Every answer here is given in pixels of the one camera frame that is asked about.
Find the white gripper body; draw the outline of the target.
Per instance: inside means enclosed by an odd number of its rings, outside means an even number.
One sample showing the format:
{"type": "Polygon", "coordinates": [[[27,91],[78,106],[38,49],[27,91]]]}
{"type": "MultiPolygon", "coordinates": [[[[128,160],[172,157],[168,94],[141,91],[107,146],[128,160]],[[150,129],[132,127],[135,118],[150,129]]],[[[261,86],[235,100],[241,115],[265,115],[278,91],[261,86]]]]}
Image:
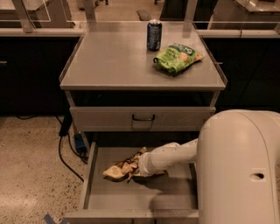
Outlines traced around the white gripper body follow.
{"type": "Polygon", "coordinates": [[[142,154],[138,160],[140,176],[149,177],[172,167],[178,159],[178,147],[178,143],[168,143],[142,154]]]}

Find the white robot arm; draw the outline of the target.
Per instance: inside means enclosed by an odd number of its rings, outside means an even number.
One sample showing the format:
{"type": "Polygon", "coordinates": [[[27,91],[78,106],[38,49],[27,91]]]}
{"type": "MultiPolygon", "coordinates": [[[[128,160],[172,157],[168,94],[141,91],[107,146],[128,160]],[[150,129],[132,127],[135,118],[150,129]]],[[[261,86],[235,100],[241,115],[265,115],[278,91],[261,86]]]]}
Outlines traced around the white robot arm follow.
{"type": "Polygon", "coordinates": [[[194,162],[199,224],[279,224],[279,158],[280,114],[233,109],[209,118],[189,143],[144,153],[139,170],[148,177],[194,162]]]}

